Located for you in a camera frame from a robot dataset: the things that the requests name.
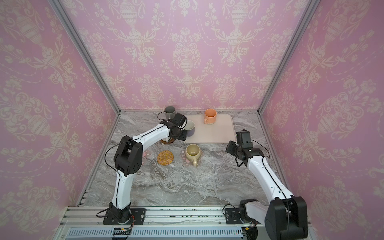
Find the right aluminium corner post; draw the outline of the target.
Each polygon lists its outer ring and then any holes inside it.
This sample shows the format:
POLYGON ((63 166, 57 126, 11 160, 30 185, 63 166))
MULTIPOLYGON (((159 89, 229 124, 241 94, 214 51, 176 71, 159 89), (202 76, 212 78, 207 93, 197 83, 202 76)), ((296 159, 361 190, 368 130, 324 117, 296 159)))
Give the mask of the right aluminium corner post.
POLYGON ((304 14, 302 15, 293 35, 292 35, 292 38, 287 46, 287 49, 285 51, 285 53, 283 54, 283 57, 278 65, 278 68, 276 70, 276 73, 274 74, 272 80, 271 80, 271 83, 269 85, 269 87, 267 88, 267 91, 263 97, 263 100, 261 102, 261 105, 258 109, 258 114, 261 116, 263 114, 263 112, 266 110, 267 108, 267 104, 281 78, 281 76, 283 75, 292 55, 294 54, 306 28, 308 27, 308 24, 309 22, 311 21, 319 3, 321 1, 320 0, 311 0, 311 1, 308 1, 308 4, 304 10, 304 14))

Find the beige glazed round mug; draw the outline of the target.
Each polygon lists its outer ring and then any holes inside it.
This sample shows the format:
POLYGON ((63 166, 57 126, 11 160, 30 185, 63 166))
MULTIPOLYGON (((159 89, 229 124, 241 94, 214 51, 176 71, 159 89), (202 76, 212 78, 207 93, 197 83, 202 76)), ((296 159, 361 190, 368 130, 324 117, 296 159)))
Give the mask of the beige glazed round mug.
POLYGON ((190 144, 185 150, 185 157, 190 161, 194 167, 198 166, 198 162, 201 158, 202 151, 200 147, 196 144, 190 144))

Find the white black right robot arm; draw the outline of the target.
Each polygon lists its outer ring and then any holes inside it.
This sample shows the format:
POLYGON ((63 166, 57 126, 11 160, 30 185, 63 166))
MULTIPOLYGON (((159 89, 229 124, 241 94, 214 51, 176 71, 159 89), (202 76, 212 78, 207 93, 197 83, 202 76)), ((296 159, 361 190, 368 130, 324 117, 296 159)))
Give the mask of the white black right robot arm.
POLYGON ((239 205, 241 219, 257 221, 263 225, 271 240, 303 240, 308 237, 307 203, 296 197, 279 180, 271 169, 267 156, 253 144, 237 144, 229 141, 226 152, 240 160, 256 177, 269 205, 256 200, 243 200, 239 205))

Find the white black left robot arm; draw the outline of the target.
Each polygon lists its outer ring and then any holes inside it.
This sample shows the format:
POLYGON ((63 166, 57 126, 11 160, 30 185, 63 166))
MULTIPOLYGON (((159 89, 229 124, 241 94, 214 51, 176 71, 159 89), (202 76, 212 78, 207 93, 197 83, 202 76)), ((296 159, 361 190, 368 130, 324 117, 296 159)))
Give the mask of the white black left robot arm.
POLYGON ((174 117, 160 121, 158 125, 140 135, 122 137, 116 145, 113 169, 117 178, 107 217, 112 217, 118 224, 126 224, 132 219, 131 188, 134 176, 142 166, 144 151, 165 138, 185 141, 187 131, 184 128, 187 123, 185 116, 174 117))

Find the woven rattan round coaster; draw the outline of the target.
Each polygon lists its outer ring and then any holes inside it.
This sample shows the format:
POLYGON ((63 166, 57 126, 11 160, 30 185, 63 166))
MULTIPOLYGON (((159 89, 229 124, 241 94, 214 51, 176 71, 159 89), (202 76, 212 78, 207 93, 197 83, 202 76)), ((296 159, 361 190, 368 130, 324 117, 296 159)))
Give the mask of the woven rattan round coaster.
POLYGON ((174 161, 174 154, 171 151, 162 151, 157 156, 157 163, 161 166, 170 165, 174 161))

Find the cream rectangular tray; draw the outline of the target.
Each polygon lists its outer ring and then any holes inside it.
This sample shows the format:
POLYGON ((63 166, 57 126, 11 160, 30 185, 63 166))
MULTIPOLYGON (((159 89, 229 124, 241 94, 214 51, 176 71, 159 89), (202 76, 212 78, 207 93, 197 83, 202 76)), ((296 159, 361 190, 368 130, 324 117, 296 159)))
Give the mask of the cream rectangular tray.
POLYGON ((189 144, 228 144, 236 141, 233 118, 230 115, 218 115, 212 125, 204 124, 204 115, 187 115, 188 123, 195 123, 195 133, 187 137, 189 144))

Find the purple ceramic mug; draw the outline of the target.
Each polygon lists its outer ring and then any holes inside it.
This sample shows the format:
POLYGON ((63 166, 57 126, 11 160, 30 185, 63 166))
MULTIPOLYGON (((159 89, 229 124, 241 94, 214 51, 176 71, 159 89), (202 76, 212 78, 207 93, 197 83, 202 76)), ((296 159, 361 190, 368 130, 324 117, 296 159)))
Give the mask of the purple ceramic mug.
POLYGON ((194 121, 191 121, 191 120, 188 120, 187 124, 185 125, 184 127, 184 130, 187 131, 187 137, 191 137, 194 135, 195 133, 195 122, 194 121))

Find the grey ceramic mug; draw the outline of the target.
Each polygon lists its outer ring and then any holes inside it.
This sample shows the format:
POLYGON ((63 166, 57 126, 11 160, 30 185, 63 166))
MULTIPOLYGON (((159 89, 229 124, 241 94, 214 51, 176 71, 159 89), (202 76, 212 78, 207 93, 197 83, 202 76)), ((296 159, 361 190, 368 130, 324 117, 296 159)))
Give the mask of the grey ceramic mug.
POLYGON ((176 108, 174 106, 167 106, 164 109, 165 116, 167 120, 171 120, 175 117, 176 115, 176 108))

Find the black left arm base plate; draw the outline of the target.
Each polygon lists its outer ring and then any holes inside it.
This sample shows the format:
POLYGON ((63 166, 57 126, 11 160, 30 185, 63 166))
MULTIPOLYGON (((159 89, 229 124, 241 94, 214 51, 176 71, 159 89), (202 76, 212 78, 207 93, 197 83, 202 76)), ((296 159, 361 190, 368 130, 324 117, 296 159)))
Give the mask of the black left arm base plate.
POLYGON ((146 209, 107 209, 103 225, 143 225, 146 209))

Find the aluminium front rail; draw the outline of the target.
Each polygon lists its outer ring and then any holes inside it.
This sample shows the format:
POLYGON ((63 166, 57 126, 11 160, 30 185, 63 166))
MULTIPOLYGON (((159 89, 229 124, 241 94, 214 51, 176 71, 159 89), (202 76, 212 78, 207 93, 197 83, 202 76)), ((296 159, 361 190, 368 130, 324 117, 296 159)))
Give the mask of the aluminium front rail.
MULTIPOLYGON (((226 226, 223 206, 194 207, 138 207, 146 209, 143 225, 134 227, 221 227, 226 226)), ((69 207, 61 220, 61 227, 103 227, 106 207, 69 207)))

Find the brown round wooden coaster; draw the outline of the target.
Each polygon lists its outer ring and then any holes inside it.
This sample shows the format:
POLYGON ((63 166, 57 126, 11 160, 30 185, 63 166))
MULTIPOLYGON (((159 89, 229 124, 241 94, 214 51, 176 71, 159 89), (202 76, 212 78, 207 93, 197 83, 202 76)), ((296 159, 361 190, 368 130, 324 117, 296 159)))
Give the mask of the brown round wooden coaster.
POLYGON ((164 145, 169 145, 169 144, 174 143, 174 142, 175 142, 175 139, 173 139, 173 138, 170 138, 170 139, 162 139, 162 140, 160 140, 160 142, 161 142, 162 144, 164 144, 164 145))

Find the orange ceramic mug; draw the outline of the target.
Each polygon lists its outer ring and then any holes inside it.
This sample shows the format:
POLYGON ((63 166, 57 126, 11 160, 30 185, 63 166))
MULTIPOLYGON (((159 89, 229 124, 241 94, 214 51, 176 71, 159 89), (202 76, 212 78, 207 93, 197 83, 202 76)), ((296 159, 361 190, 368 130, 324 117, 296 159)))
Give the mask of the orange ceramic mug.
POLYGON ((204 124, 212 125, 216 122, 217 111, 215 109, 205 110, 204 124))

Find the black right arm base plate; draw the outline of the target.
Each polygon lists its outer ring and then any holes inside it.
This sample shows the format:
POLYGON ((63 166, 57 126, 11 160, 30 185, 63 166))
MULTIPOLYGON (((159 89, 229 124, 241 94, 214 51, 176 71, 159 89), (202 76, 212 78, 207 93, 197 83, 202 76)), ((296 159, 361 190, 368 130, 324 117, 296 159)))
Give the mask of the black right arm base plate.
POLYGON ((248 222, 241 218, 240 210, 238 208, 224 208, 223 212, 227 225, 248 224, 248 222))

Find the left aluminium corner post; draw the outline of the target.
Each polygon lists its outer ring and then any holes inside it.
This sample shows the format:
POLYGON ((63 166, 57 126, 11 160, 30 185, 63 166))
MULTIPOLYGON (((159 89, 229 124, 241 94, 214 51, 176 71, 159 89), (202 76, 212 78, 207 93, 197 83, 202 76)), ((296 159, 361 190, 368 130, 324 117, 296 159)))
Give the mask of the left aluminium corner post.
POLYGON ((108 85, 106 84, 105 80, 103 79, 103 76, 101 74, 101 71, 96 66, 96 62, 93 60, 90 52, 88 51, 85 43, 83 42, 81 35, 75 25, 73 24, 72 20, 70 19, 69 15, 67 14, 64 5, 61 3, 61 1, 55 1, 55 0, 49 0, 48 1, 51 7, 53 8, 55 14, 57 15, 58 19, 60 20, 61 24, 65 28, 68 36, 74 43, 77 51, 81 55, 82 59, 86 63, 88 69, 90 70, 91 74, 95 78, 96 82, 98 83, 99 87, 101 88, 103 94, 107 98, 108 102, 110 103, 111 107, 115 111, 117 115, 121 114, 121 109, 113 96, 112 92, 110 91, 108 85))

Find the aluminium corner post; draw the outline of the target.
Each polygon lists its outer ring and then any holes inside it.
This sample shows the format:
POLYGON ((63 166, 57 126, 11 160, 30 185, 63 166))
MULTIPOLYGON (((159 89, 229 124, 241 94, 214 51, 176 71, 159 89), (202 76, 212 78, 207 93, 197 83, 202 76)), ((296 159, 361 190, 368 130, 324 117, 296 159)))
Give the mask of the aluminium corner post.
POLYGON ((267 91, 263 97, 263 100, 261 102, 261 105, 258 109, 258 114, 261 116, 263 114, 263 112, 266 110, 267 108, 267 104, 281 78, 281 76, 283 75, 292 55, 294 54, 306 28, 308 27, 308 24, 309 22, 311 21, 319 3, 321 1, 320 0, 311 0, 311 1, 308 1, 308 4, 304 10, 304 14, 302 15, 293 35, 292 35, 292 38, 287 46, 287 49, 285 51, 285 53, 283 54, 283 57, 278 65, 278 68, 276 70, 276 73, 274 74, 272 80, 271 80, 271 83, 269 85, 269 87, 267 88, 267 91))
POLYGON ((83 42, 81 35, 75 25, 73 24, 72 20, 70 19, 69 15, 67 14, 64 5, 61 3, 61 1, 55 1, 55 0, 49 0, 48 1, 51 7, 53 8, 55 14, 57 15, 58 19, 60 20, 61 24, 65 28, 68 36, 74 43, 77 51, 81 55, 82 59, 86 63, 88 69, 90 70, 91 74, 95 78, 96 82, 98 83, 99 87, 101 88, 103 94, 107 98, 108 102, 110 103, 111 107, 115 111, 117 115, 121 114, 121 109, 113 96, 112 92, 110 91, 108 85, 106 84, 105 80, 103 79, 103 76, 101 74, 101 71, 96 66, 96 62, 93 60, 90 52, 88 51, 85 43, 83 42))

